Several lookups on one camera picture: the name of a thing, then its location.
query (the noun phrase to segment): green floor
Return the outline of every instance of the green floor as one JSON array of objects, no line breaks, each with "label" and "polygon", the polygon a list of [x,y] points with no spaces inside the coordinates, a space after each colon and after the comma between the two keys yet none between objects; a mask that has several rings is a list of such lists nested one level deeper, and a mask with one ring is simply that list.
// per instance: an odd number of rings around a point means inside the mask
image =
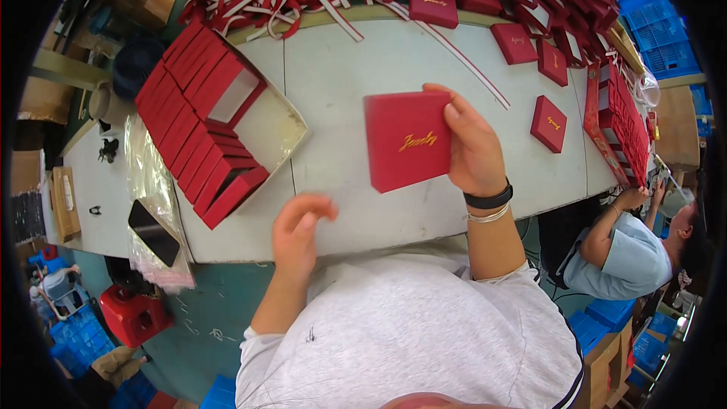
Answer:
[{"label": "green floor", "polygon": [[[527,220],[518,222],[518,230],[525,235],[525,249],[536,256],[540,252],[537,220],[529,227]],[[62,255],[81,268],[82,285],[92,297],[98,298],[111,285],[102,256],[71,250],[63,250]],[[159,390],[200,404],[217,374],[236,375],[242,334],[265,293],[273,266],[213,264],[193,270],[196,289],[168,298],[175,325],[144,343],[153,362],[142,371]],[[543,279],[541,286],[548,295],[553,294],[552,284]],[[558,290],[556,297],[571,292]],[[573,295],[557,303],[570,316],[591,300],[593,297]]]}]

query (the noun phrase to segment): red stool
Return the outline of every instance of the red stool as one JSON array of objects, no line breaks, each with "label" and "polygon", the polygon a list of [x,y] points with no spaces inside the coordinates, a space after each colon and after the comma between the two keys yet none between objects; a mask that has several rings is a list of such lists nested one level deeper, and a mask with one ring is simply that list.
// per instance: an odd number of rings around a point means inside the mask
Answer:
[{"label": "red stool", "polygon": [[128,347],[138,347],[172,326],[161,300],[132,294],[117,285],[101,294],[99,304],[109,329]]}]

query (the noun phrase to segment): smartphone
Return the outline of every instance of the smartphone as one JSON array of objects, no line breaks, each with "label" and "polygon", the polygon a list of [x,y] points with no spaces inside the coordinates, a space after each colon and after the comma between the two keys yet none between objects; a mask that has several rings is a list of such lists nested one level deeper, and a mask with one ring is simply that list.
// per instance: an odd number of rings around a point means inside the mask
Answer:
[{"label": "smartphone", "polygon": [[173,265],[179,252],[179,242],[154,219],[139,199],[132,205],[129,226],[167,267]]}]

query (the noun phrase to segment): gray shirt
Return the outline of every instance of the gray shirt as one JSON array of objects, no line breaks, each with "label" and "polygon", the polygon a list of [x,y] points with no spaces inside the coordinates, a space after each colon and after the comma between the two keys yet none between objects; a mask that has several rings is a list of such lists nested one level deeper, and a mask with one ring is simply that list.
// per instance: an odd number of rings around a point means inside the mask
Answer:
[{"label": "gray shirt", "polygon": [[236,407],[377,408],[413,392],[568,407],[582,356],[536,275],[472,281],[456,259],[417,254],[327,267],[285,335],[246,330]]}]

